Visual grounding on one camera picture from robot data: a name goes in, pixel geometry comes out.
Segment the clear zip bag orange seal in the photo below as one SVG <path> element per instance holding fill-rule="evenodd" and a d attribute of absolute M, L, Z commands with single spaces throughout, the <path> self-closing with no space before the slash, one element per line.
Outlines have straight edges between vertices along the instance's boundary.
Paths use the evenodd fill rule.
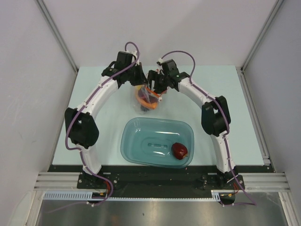
<path fill-rule="evenodd" d="M 168 91 L 162 70 L 149 70 L 146 79 L 146 84 L 134 86 L 134 106 L 143 113 L 155 110 Z"/>

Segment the dark purple fake fruit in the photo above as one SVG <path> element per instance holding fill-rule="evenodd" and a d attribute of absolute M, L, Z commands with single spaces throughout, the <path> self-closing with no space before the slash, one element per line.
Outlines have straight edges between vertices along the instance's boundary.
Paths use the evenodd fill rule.
<path fill-rule="evenodd" d="M 174 143 L 172 145 L 172 154 L 176 159 L 182 160 L 187 157 L 188 149 L 181 143 Z"/>

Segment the purple fake onion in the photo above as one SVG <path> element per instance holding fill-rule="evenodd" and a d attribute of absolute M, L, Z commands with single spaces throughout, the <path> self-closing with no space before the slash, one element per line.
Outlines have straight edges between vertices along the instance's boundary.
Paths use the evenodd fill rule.
<path fill-rule="evenodd" d="M 149 95 L 148 92 L 144 88 L 142 88 L 137 91 L 137 96 L 140 99 L 147 99 Z"/>

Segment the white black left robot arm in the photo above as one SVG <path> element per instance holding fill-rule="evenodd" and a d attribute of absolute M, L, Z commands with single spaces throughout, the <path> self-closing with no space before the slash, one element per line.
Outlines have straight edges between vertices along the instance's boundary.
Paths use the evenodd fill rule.
<path fill-rule="evenodd" d="M 97 115 L 121 85 L 126 82 L 132 85 L 145 83 L 146 78 L 139 56 L 137 50 L 120 51 L 117 59 L 103 70 L 98 84 L 88 97 L 76 108 L 69 107 L 65 110 L 65 147 L 79 152 L 83 171 L 89 174 L 87 182 L 93 188 L 101 187 L 104 182 L 103 175 L 98 173 L 102 164 L 96 150 L 99 138 Z"/>

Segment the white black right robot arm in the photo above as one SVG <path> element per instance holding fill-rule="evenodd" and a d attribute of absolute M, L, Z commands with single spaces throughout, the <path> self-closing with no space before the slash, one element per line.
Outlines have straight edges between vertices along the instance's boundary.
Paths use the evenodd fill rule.
<path fill-rule="evenodd" d="M 179 72 L 174 60 L 159 63 L 159 66 L 161 69 L 148 72 L 150 87 L 156 93 L 162 93 L 167 88 L 175 89 L 200 107 L 201 125 L 210 135 L 216 155 L 217 184 L 222 189 L 228 189 L 233 185 L 236 174 L 229 147 L 231 118 L 226 98 L 210 95 L 193 81 L 192 74 Z"/>

